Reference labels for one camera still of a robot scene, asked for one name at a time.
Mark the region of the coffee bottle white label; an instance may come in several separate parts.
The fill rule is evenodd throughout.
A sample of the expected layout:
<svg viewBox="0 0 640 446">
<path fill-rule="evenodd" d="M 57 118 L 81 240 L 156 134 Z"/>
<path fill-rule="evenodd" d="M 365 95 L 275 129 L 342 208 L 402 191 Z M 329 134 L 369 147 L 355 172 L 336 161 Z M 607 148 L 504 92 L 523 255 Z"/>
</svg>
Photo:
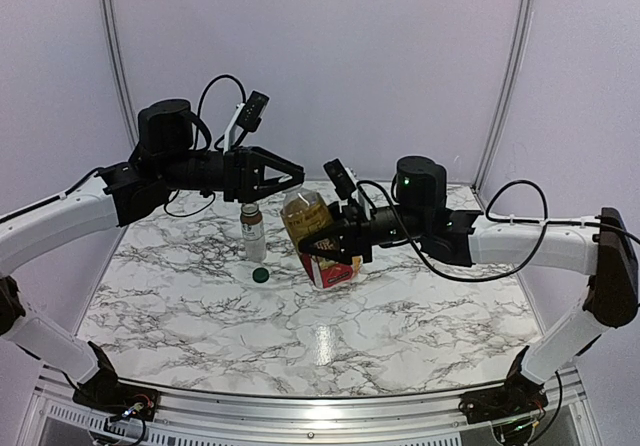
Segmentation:
<svg viewBox="0 0 640 446">
<path fill-rule="evenodd" d="M 266 240 L 263 215 L 259 205 L 241 205 L 240 223 L 248 260 L 261 263 L 266 259 Z"/>
</svg>

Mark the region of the dark green bottle cap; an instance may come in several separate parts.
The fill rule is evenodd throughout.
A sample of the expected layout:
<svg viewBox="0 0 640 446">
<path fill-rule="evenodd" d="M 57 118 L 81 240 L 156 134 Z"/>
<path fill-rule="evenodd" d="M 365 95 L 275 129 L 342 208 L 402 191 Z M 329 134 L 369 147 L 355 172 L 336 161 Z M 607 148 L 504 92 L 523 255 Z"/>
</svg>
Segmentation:
<svg viewBox="0 0 640 446">
<path fill-rule="evenodd" d="M 270 278 L 269 271 L 264 267 L 258 267 L 252 272 L 252 280 L 255 283 L 263 284 L 266 283 Z"/>
</svg>

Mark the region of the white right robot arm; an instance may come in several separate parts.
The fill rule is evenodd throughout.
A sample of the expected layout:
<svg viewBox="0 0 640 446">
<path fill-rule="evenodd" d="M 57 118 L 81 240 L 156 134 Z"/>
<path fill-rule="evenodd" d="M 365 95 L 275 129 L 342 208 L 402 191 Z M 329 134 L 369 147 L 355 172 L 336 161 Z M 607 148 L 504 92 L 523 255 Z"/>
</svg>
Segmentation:
<svg viewBox="0 0 640 446">
<path fill-rule="evenodd" d="M 614 208 L 561 220 L 551 219 L 547 207 L 539 218 L 453 210 L 446 205 L 445 168 L 416 155 L 397 161 L 386 206 L 365 208 L 352 197 L 365 181 L 354 180 L 339 160 L 325 170 L 345 204 L 330 225 L 298 241 L 304 253 L 342 264 L 354 257 L 370 262 L 374 247 L 407 243 L 430 271 L 436 262 L 506 264 L 511 273 L 532 265 L 587 276 L 588 290 L 578 304 L 512 363 L 495 394 L 506 414 L 519 412 L 561 366 L 637 315 L 639 240 Z"/>
</svg>

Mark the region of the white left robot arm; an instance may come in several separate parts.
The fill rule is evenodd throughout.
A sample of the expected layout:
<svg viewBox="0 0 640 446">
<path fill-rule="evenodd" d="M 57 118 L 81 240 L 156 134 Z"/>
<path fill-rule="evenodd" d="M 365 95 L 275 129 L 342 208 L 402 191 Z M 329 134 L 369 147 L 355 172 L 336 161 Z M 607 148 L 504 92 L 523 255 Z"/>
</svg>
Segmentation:
<svg viewBox="0 0 640 446">
<path fill-rule="evenodd" d="M 125 404 L 126 389 L 103 350 L 37 312 L 13 273 L 32 260 L 93 233 L 129 226 L 167 204 L 172 192 L 219 193 L 248 204 L 304 181 L 304 169 L 225 135 L 222 150 L 186 99 L 165 99 L 138 114 L 130 158 L 97 167 L 56 196 L 1 219 L 1 337 L 62 372 L 106 411 Z"/>
</svg>

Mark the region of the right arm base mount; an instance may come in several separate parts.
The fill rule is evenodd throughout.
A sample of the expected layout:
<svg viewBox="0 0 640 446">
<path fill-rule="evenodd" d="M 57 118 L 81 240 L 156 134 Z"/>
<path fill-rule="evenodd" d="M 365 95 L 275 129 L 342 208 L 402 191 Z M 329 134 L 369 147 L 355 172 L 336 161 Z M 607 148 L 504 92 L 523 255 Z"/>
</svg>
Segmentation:
<svg viewBox="0 0 640 446">
<path fill-rule="evenodd" d="M 515 357 L 501 386 L 463 393 L 458 410 L 469 424 L 494 421 L 545 408 L 548 399 L 543 385 L 526 378 L 522 362 L 529 347 Z"/>
</svg>

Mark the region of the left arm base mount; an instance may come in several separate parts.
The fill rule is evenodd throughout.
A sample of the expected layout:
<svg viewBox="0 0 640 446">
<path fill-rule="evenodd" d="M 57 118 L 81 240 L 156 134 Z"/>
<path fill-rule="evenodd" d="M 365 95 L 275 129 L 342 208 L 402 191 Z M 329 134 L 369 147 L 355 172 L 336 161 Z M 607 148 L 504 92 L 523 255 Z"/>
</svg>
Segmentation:
<svg viewBox="0 0 640 446">
<path fill-rule="evenodd" d="M 154 419 L 160 397 L 156 389 L 124 383 L 101 347 L 88 342 L 97 360 L 98 371 L 85 382 L 76 382 L 72 400 L 74 403 L 108 412 L 123 413 L 137 403 L 143 405 L 139 412 L 142 419 Z"/>
</svg>

